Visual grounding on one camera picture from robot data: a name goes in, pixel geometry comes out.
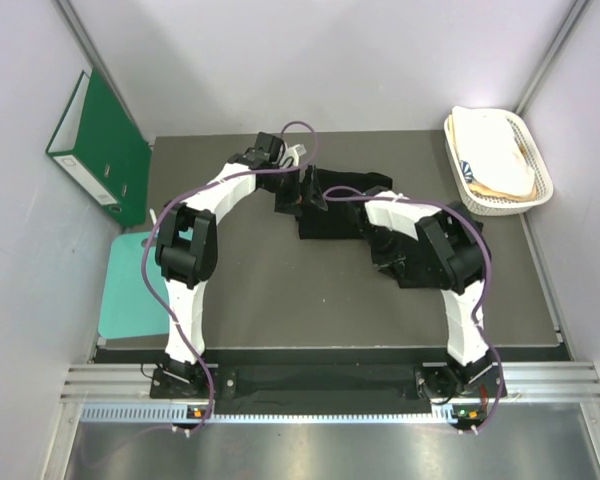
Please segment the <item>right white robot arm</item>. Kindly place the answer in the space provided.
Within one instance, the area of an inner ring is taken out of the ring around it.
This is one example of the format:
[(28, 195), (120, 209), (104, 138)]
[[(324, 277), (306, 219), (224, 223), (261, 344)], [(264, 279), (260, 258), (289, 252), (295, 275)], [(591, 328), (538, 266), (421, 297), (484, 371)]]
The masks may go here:
[(447, 321), (446, 363), (418, 373), (420, 394), (446, 403), (478, 389), (492, 368), (482, 296), (491, 254), (482, 225), (455, 202), (445, 209), (408, 204), (392, 191), (369, 193), (352, 208), (372, 264), (403, 289), (441, 293)]

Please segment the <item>black t-shirt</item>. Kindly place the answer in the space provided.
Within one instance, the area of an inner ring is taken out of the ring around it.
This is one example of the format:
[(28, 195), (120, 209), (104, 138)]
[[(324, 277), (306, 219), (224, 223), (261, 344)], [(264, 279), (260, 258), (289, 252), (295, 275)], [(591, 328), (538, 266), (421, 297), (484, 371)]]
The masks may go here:
[[(388, 190), (393, 188), (393, 179), (390, 176), (376, 172), (357, 173), (318, 169), (317, 178), (322, 191), (335, 186), (351, 187), (359, 192), (366, 192), (376, 186)], [(302, 205), (301, 209), (301, 215), (296, 217), (298, 236), (301, 240), (362, 239), (344, 203), (329, 202), (326, 211), (311, 205)]]
[(370, 201), (368, 222), (401, 232), (418, 242), (416, 256), (403, 273), (385, 273), (401, 288), (431, 288), (462, 294), (485, 277), (484, 253), (478, 245), (483, 224), (460, 202), (450, 210), (425, 209), (398, 202)]

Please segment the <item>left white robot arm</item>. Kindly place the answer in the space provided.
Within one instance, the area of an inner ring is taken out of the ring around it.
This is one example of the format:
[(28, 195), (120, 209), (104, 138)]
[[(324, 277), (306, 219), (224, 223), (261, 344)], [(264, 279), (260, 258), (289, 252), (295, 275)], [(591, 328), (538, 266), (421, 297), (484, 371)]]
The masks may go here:
[(275, 195), (278, 209), (291, 211), (303, 200), (325, 208), (310, 160), (302, 144), (285, 143), (271, 151), (250, 148), (235, 154), (219, 174), (168, 203), (151, 230), (154, 259), (167, 294), (161, 296), (143, 279), (165, 308), (170, 325), (166, 359), (160, 369), (185, 396), (214, 394), (214, 380), (203, 359), (204, 296), (218, 263), (218, 225), (237, 204), (258, 190)]

